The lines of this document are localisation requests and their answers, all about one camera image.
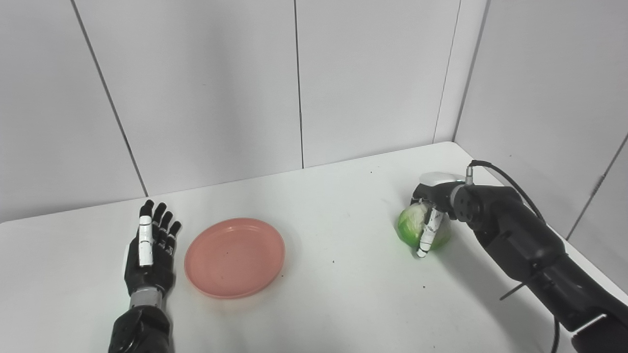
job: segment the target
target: panel seam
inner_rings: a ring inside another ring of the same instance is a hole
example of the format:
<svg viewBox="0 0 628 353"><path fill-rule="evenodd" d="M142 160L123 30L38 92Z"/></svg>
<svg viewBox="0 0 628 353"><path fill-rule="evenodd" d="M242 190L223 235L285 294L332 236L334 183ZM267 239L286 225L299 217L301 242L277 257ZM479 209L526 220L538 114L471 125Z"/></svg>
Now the panel seam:
<svg viewBox="0 0 628 353"><path fill-rule="evenodd" d="M113 98L111 97L111 93L109 92L107 82L105 82L105 77L103 76L102 70L100 69L100 64L98 64L98 59L96 59L96 53L94 52L94 47L92 47L92 42L89 40L89 36L87 36L87 30L85 29L85 25L83 24L83 19L80 17L80 14L79 14L79 8L77 7L75 0L70 0L70 2L72 3L72 8L74 9L74 14L77 17L78 25L80 26L81 32L83 33L83 37L85 38L85 42L87 43L87 48L89 49L89 53L92 55L94 65L96 66L96 71L98 71L98 76L100 77L100 82L102 83L102 87L105 90L105 95L107 96L107 100L109 100L109 105L111 106L111 110L113 111L114 117L116 118L118 128L120 129L120 133L122 134L122 139L124 140L126 149L129 152L129 156L131 157L133 168L135 168L135 172L138 175L139 183L142 186L142 191L144 192L144 196L148 197L148 192L146 191L146 185L144 184L144 180L142 179L142 174L140 174L139 172L138 164L135 160L135 156L133 155L133 151L131 150L131 145L129 144L129 140L127 139L126 133L124 132L122 122L120 121L120 117L118 116L116 106L114 105Z"/></svg>
<svg viewBox="0 0 628 353"><path fill-rule="evenodd" d="M303 157L303 113L301 111L301 68L299 66L299 29L296 20L296 0L295 5L295 47L296 47L296 86L299 95L299 133L301 135L301 169L305 168L305 159Z"/></svg>
<svg viewBox="0 0 628 353"><path fill-rule="evenodd" d="M434 125L434 135L432 143L436 139L436 130L438 130L438 121L440 120L440 109L443 107L443 96L445 95L445 86L447 85L447 74L449 73L449 64L452 61L453 42L456 39L456 29L458 28L458 19L460 18L460 7L462 0L458 2L458 12L456 13L456 23L453 25L452 45L449 47L449 57L447 58L447 67L445 68L445 79L443 80L443 90L440 92L440 102L438 103L438 113L436 113L436 124Z"/></svg>
<svg viewBox="0 0 628 353"><path fill-rule="evenodd" d="M484 14L482 15L482 23L480 24L480 32L477 35L477 42L475 43L475 49L473 52L473 57L471 59L471 65L469 66L469 74L467 76L467 83L465 84L465 90L462 94L462 100L460 101L460 110L458 111L458 119L456 120L456 128L453 130L453 138L452 141L456 141L456 137L458 135L458 127L460 127L460 119L462 118L462 111L465 107L465 102L467 100L467 93L469 91L469 85L471 83L471 76L473 75L473 70L475 68L475 60L477 59L477 53L480 50L480 42L482 41L482 35L484 34L484 26L486 25L486 18L489 14L490 1L486 1L486 6L484 7Z"/></svg>
<svg viewBox="0 0 628 353"><path fill-rule="evenodd" d="M589 205L591 204L591 201L593 201L593 198L595 197L595 195L597 194L597 192L600 190L600 187L602 186L602 183L604 182L604 180L606 179L606 176L609 174L610 169L613 167L613 164L615 164L615 161L617 160L617 158L619 157L619 154L622 152L622 150L624 149L624 146L626 145L626 141L628 141L628 133L626 134L626 136L624 137L624 140L621 142L621 144L619 145L619 149L617 149L617 152L615 152L615 155L613 156L613 158L610 160L610 163L608 165L608 167L606 167L606 170L604 171L604 174L602 174L602 176L600 177L600 179L598 180L597 184L595 185L595 188L593 189L593 192L591 193L591 196L589 196L587 202L585 203L585 206L582 208L582 211L580 211L580 214L578 215L578 218L576 218L576 221L574 222L573 226L571 227L571 229L569 230L569 233L567 234L567 236L565 237L566 241L569 241L569 238L571 238L571 236L573 235L573 232L576 230L576 228L578 227L578 224L580 223L580 221L582 220L582 217L585 215L585 213L587 212L587 209L589 207Z"/></svg>

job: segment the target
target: robotic arm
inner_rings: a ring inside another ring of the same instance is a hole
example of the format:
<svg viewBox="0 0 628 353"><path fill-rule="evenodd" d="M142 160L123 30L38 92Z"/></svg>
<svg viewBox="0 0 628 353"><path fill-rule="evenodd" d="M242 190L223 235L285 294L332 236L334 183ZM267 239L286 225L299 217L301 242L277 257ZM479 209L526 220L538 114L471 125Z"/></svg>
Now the robotic arm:
<svg viewBox="0 0 628 353"><path fill-rule="evenodd" d="M124 270L131 303L114 323L109 353L172 351L163 299L175 282L173 256L181 223L170 226L173 215L164 213L166 204L159 204L154 215L153 205L148 200L139 211L139 229L129 245Z"/></svg>
<svg viewBox="0 0 628 353"><path fill-rule="evenodd" d="M567 330L580 329L571 340L579 353L628 352L628 307L570 259L563 241L515 189L474 185L471 168L464 180L427 173L414 191L416 202L431 209L419 257L429 251L439 215L467 223L508 277L526 285Z"/></svg>

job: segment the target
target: white wall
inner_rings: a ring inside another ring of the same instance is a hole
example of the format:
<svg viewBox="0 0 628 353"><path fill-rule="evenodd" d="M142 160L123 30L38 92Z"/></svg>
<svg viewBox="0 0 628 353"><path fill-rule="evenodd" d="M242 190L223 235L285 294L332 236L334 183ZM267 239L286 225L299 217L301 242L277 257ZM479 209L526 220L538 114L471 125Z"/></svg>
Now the white wall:
<svg viewBox="0 0 628 353"><path fill-rule="evenodd" d="M617 156L569 242L628 292L628 146Z"/></svg>
<svg viewBox="0 0 628 353"><path fill-rule="evenodd" d="M449 139L485 1L77 8L157 195ZM0 10L0 221L142 196L72 2Z"/></svg>
<svg viewBox="0 0 628 353"><path fill-rule="evenodd" d="M490 3L455 141L564 236L628 132L627 33L626 1Z"/></svg>
<svg viewBox="0 0 628 353"><path fill-rule="evenodd" d="M67 0L0 2L0 222L144 195Z"/></svg>
<svg viewBox="0 0 628 353"><path fill-rule="evenodd" d="M305 166L432 143L460 2L296 5Z"/></svg>
<svg viewBox="0 0 628 353"><path fill-rule="evenodd" d="M287 0L78 0L150 195L301 168Z"/></svg>

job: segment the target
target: white finger segment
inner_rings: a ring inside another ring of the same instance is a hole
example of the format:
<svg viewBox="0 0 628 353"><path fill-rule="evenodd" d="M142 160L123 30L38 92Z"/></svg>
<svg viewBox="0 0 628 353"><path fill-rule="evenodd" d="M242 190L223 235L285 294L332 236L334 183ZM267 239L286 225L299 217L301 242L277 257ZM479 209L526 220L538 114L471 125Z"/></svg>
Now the white finger segment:
<svg viewBox="0 0 628 353"><path fill-rule="evenodd" d="M424 258L428 254L428 251L430 251L431 243L434 241L436 232L438 232L438 228L440 227L440 222L443 220L443 214L443 212L432 209L430 220L425 225L419 246L416 249L416 255L418 257Z"/></svg>
<svg viewBox="0 0 628 353"><path fill-rule="evenodd" d="M149 215L143 215L139 218L139 265L153 265L153 226L152 218Z"/></svg>

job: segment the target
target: table surface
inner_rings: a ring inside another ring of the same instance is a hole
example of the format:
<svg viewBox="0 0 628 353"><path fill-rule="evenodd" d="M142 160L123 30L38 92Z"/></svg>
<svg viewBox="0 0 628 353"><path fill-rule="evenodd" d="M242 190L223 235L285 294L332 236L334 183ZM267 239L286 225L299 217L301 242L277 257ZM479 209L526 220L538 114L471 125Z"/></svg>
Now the table surface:
<svg viewBox="0 0 628 353"><path fill-rule="evenodd" d="M176 353L548 352L551 315L505 276L473 233L412 257L394 224L427 171L471 157L438 143L152 197L183 223L167 300ZM485 170L477 183L499 185ZM128 306L124 249L145 199L0 224L0 342L6 352L105 352ZM248 298L213 299L183 274L192 240L234 217L269 222L286 244L277 279ZM626 296L580 253L572 258ZM573 352L563 332L560 352Z"/></svg>

